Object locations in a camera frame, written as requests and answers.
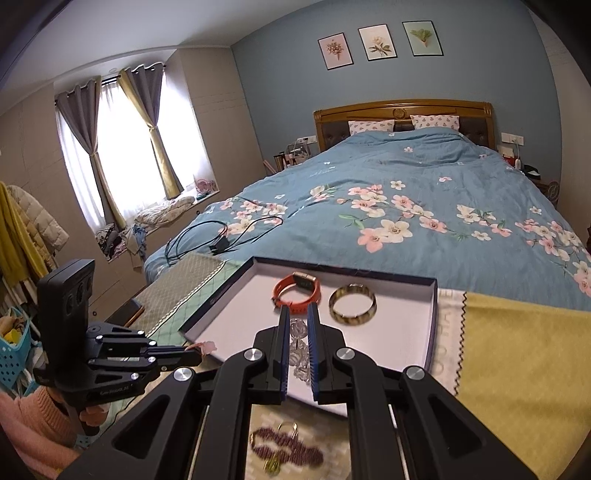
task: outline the floral bedspread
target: floral bedspread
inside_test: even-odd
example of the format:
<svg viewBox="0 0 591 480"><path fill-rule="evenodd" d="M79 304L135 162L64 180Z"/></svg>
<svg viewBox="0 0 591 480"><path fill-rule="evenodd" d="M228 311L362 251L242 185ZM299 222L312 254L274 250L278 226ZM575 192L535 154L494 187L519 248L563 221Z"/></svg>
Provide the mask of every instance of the floral bedspread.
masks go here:
<svg viewBox="0 0 591 480"><path fill-rule="evenodd" d="M231 242L273 228L225 258L436 277L443 288L591 311L591 256L569 224L499 154L448 128L356 134L192 225L205 220L226 223ZM219 229L191 230L178 252ZM167 267L163 247L146 262L148 281Z"/></svg>

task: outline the sheer white curtain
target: sheer white curtain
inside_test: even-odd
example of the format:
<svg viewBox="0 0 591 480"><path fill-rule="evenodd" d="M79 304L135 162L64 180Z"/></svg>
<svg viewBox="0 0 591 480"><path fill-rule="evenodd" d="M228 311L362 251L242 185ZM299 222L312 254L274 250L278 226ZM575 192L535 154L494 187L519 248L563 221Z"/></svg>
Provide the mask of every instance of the sheer white curtain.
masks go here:
<svg viewBox="0 0 591 480"><path fill-rule="evenodd" d="M61 149L64 153L68 175L86 222L96 233L105 226L105 213L96 188L95 176L90 166L90 158L76 139L61 113L56 109L57 131L60 135Z"/></svg>
<svg viewBox="0 0 591 480"><path fill-rule="evenodd" d="M166 198L148 127L117 83L101 88L97 135L106 181L126 220Z"/></svg>
<svg viewBox="0 0 591 480"><path fill-rule="evenodd" d="M162 82L158 129L170 163L185 189L194 188L195 179L213 180L193 107L166 73Z"/></svg>

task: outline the pink patterned pillowcase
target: pink patterned pillowcase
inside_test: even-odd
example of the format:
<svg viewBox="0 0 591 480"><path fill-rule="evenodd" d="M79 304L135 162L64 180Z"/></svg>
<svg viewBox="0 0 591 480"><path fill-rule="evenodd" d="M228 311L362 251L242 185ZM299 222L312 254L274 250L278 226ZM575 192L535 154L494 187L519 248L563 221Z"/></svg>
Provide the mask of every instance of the pink patterned pillowcase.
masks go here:
<svg viewBox="0 0 591 480"><path fill-rule="evenodd" d="M382 120L380 122L349 122L351 135L361 132L392 132L394 131L394 120Z"/></svg>
<svg viewBox="0 0 591 480"><path fill-rule="evenodd" d="M414 129L426 127L447 127L454 130L460 129L460 117L457 115L411 115Z"/></svg>

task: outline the bedside table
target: bedside table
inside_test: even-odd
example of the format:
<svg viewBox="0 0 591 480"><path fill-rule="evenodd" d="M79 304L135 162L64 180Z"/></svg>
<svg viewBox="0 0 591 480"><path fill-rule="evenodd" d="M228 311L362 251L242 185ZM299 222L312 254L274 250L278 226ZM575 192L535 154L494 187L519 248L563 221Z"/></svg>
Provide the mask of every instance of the bedside table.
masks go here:
<svg viewBox="0 0 591 480"><path fill-rule="evenodd" d="M557 181L551 181L550 183L544 183L541 180L530 179L530 181L538 187L538 190L544 194L544 196L552 202L552 205L556 207L558 204L558 195L560 194L560 183Z"/></svg>

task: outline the bracelet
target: bracelet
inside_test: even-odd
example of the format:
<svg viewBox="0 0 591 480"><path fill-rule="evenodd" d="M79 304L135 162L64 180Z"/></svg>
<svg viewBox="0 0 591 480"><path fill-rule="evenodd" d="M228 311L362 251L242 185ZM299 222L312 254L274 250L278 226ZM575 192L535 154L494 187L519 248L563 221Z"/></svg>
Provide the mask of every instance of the bracelet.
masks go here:
<svg viewBox="0 0 591 480"><path fill-rule="evenodd" d="M367 312L356 316L346 316L335 310L335 303L337 300L351 293L361 293L361 295L369 297L369 299L372 301L372 304ZM367 323L374 317L377 310L378 303L376 301L374 292L372 292L365 285L361 285L359 283L352 283L346 287L337 288L329 299L329 311L331 317L334 318L335 322L344 323L345 325L362 325Z"/></svg>

